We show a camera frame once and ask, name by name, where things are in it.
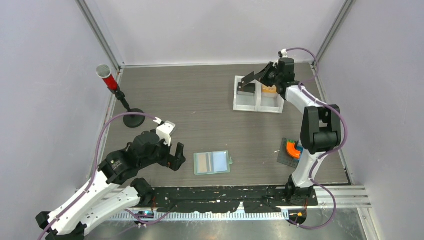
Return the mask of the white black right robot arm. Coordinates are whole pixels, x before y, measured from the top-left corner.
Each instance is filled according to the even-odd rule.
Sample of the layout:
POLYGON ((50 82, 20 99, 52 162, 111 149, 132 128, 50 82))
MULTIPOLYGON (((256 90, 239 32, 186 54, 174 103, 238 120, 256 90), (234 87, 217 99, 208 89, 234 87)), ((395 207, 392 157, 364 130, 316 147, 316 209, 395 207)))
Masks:
POLYGON ((258 73, 243 78, 246 85, 258 81, 267 87, 276 87, 276 92, 293 104, 302 113, 299 143, 303 148, 299 164, 290 175, 284 197, 291 205, 299 205, 312 195, 315 176, 327 154, 342 142, 340 109, 319 101, 295 80, 295 61, 281 57, 276 63, 269 62, 258 73))

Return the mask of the orange credit card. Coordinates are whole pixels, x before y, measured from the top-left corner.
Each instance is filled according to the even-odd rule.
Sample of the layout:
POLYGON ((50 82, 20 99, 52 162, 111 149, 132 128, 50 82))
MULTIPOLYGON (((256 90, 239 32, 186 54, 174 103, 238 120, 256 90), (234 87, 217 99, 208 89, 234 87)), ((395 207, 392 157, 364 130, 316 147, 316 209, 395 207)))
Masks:
POLYGON ((206 174, 212 171, 211 155, 209 153, 198 153, 196 155, 196 169, 198 174, 206 174))

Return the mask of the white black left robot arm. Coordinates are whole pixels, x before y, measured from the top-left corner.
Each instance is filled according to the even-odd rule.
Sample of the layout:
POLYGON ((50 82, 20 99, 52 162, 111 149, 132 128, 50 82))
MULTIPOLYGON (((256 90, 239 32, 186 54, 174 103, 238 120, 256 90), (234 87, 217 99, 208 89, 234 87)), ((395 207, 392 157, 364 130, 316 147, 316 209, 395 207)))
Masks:
POLYGON ((186 161, 184 147, 179 142, 172 155, 172 147, 156 130, 142 132, 124 149, 109 153, 66 203, 36 216, 44 231, 41 238, 83 240, 113 215, 137 205, 148 207, 155 191, 144 178, 137 177, 139 171, 154 164, 178 171, 186 161))

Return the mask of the green card holder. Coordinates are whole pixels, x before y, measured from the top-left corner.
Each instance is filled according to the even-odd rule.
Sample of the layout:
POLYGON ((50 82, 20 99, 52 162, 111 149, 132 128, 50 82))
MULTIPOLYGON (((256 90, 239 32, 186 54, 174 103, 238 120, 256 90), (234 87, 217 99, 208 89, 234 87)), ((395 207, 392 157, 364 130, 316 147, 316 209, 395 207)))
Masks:
POLYGON ((225 151, 210 151, 210 152, 199 152, 193 154, 193 165, 194 175, 215 175, 215 174, 227 174, 231 172, 231 165, 233 164, 233 158, 230 156, 227 150, 225 151), (211 158, 212 170, 209 173, 198 173, 197 172, 197 154, 209 153, 211 158))

